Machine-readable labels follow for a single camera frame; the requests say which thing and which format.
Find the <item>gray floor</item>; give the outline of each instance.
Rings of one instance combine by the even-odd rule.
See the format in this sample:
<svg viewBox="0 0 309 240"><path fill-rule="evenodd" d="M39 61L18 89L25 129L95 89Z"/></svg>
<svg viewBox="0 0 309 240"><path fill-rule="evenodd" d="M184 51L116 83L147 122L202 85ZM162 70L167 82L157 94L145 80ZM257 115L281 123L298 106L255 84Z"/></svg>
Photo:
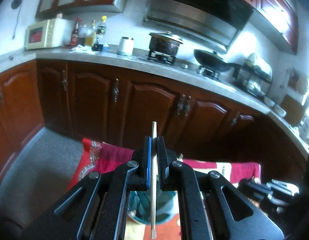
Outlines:
<svg viewBox="0 0 309 240"><path fill-rule="evenodd" d="M65 193L82 151L80 141L43 128L0 185L0 214L29 225Z"/></svg>

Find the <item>cooking pot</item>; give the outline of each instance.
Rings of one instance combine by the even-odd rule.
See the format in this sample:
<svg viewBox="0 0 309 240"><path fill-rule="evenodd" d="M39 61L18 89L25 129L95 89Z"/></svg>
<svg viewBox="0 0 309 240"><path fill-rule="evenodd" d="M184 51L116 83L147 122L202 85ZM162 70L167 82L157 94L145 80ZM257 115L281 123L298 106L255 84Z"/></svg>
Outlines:
<svg viewBox="0 0 309 240"><path fill-rule="evenodd" d="M201 66L213 71L225 72L228 71L231 67L241 67L241 65L236 63L225 62L222 57L218 56L215 51L211 53L205 50L195 49L194 55Z"/></svg>
<svg viewBox="0 0 309 240"><path fill-rule="evenodd" d="M183 44L182 39L171 32L149 33L149 35L151 36L149 49L171 57L176 56L180 44Z"/></svg>

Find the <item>microwave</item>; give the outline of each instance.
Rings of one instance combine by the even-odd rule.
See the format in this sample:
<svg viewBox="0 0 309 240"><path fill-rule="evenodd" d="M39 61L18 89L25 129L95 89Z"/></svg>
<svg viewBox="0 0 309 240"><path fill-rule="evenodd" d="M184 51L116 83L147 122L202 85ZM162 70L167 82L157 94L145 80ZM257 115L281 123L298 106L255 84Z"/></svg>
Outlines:
<svg viewBox="0 0 309 240"><path fill-rule="evenodd" d="M74 22L51 19L28 26L25 37L26 49L54 48L70 44Z"/></svg>

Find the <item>pan lid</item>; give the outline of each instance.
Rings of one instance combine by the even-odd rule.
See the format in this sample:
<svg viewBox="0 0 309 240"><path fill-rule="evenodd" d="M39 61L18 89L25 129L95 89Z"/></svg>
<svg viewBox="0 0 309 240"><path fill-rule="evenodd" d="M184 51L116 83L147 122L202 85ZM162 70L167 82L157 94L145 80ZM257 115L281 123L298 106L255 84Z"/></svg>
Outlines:
<svg viewBox="0 0 309 240"><path fill-rule="evenodd" d="M172 32L166 31L164 33L149 33L150 36L152 37L165 37L165 38L170 38L174 41L179 42L180 44L183 44L182 38L178 35L172 34Z"/></svg>

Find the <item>countertop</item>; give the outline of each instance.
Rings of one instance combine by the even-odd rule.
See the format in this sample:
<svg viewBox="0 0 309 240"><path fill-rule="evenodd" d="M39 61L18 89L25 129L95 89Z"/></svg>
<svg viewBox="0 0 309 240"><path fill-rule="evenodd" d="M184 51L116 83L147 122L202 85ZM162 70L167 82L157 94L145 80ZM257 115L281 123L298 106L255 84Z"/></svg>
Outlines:
<svg viewBox="0 0 309 240"><path fill-rule="evenodd" d="M38 49L31 51L18 50L0 56L0 73L24 62L40 59L62 59L84 61L106 65L113 65L133 70L138 70L166 78L178 80L189 85L200 87L207 91L222 95L243 105L249 106L265 115L268 115L295 143L302 155L307 159L309 146L297 136L290 125L264 103L248 95L238 88L226 82L218 82L197 74L195 71L185 70L178 67L148 62L140 58L140 55L130 57L116 54L116 51L97 52L95 55L86 53L70 53L69 49Z"/></svg>

